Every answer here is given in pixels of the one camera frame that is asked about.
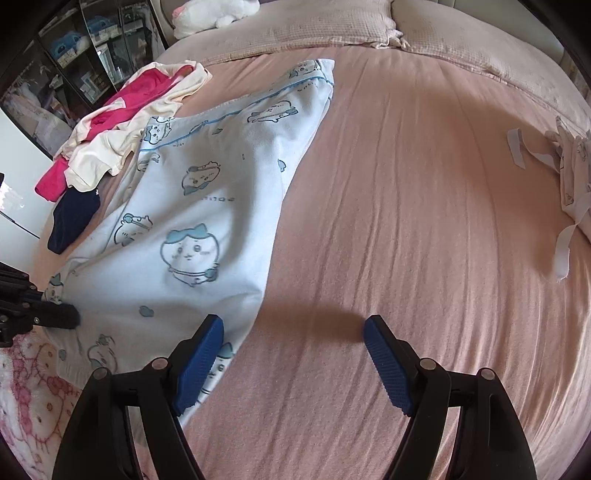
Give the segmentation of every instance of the cartoon cat face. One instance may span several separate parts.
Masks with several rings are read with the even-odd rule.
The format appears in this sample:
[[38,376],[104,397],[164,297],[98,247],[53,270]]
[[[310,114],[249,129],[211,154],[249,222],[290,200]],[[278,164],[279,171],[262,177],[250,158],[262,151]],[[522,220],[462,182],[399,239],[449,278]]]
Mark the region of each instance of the cartoon cat face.
[[146,171],[150,162],[159,163],[160,162],[160,155],[157,153],[152,153],[148,158],[145,158],[138,162],[138,171]]
[[163,138],[167,137],[171,130],[170,121],[158,123],[157,125],[148,125],[146,127],[144,141],[148,142],[150,145],[155,145]]
[[203,388],[201,390],[202,394],[209,395],[213,387],[219,382],[220,377],[226,371],[228,365],[232,361],[232,357],[234,356],[234,351],[232,350],[232,344],[230,342],[226,342],[222,345],[217,353],[216,359],[213,362],[213,365],[207,374],[207,378],[203,384]]
[[114,374],[117,372],[117,358],[113,351],[113,337],[100,335],[96,343],[88,349],[87,356],[92,368],[106,367]]
[[282,100],[281,102],[277,102],[275,105],[270,106],[267,110],[262,112],[253,112],[251,115],[246,119],[249,123],[254,122],[275,122],[277,123],[280,118],[285,116],[295,115],[297,114],[297,110],[295,107],[291,106],[291,102],[289,100]]
[[45,300],[52,303],[61,303],[61,294],[64,290],[64,284],[61,282],[61,275],[58,273],[51,277],[49,285],[45,289]]
[[220,173],[220,165],[211,161],[201,167],[189,167],[183,177],[183,195],[189,195],[198,190],[203,190]]
[[153,225],[148,215],[141,217],[126,213],[123,215],[121,225],[115,231],[113,240],[116,245],[126,247],[137,240],[139,236],[149,232]]
[[306,60],[300,63],[292,71],[290,71],[290,78],[297,77],[299,75],[306,75],[315,70],[320,70],[320,64],[317,60]]
[[178,280],[194,287],[217,278],[219,246],[205,224],[171,231],[160,248],[169,271]]

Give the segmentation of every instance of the beige pillow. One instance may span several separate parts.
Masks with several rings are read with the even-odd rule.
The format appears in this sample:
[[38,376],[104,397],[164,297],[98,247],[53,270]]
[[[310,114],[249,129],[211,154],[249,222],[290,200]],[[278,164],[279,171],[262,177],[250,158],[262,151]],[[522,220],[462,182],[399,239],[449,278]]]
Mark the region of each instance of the beige pillow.
[[517,87],[583,133],[591,109],[560,66],[537,48],[459,10],[426,0],[394,0],[405,51],[437,57]]
[[401,35],[389,0],[277,0],[228,27],[179,40],[158,61],[195,60],[208,66],[295,48],[399,46]]

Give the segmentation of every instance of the white plush toy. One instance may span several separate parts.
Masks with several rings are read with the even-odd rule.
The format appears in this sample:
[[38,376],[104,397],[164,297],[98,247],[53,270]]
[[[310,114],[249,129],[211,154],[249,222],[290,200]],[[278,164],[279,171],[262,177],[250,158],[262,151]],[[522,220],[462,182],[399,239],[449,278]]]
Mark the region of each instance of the white plush toy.
[[190,0],[173,12],[175,38],[202,30],[227,27],[234,20],[258,12],[258,0]]

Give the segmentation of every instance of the display case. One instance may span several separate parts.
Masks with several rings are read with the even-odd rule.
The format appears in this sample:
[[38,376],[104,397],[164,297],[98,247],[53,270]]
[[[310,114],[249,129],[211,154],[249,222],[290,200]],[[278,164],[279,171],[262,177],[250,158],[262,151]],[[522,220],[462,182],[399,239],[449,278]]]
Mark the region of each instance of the display case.
[[149,1],[69,0],[0,75],[0,106],[49,157],[167,45]]

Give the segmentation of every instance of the screw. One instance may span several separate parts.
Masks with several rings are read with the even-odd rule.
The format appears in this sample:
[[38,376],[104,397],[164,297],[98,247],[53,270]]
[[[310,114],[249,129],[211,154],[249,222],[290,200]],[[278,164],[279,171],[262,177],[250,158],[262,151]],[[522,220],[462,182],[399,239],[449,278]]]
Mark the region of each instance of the screw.
[[152,368],[154,370],[163,370],[168,366],[168,360],[165,358],[157,358],[156,360],[152,361]]
[[105,367],[100,367],[93,372],[92,376],[97,380],[103,380],[107,376],[107,372],[108,370]]
[[423,367],[425,370],[435,370],[435,367],[437,366],[435,360],[431,360],[430,358],[421,359],[419,365],[421,365],[421,367]]
[[482,375],[482,378],[484,378],[485,380],[495,379],[495,373],[490,368],[483,368],[480,371],[480,374]]

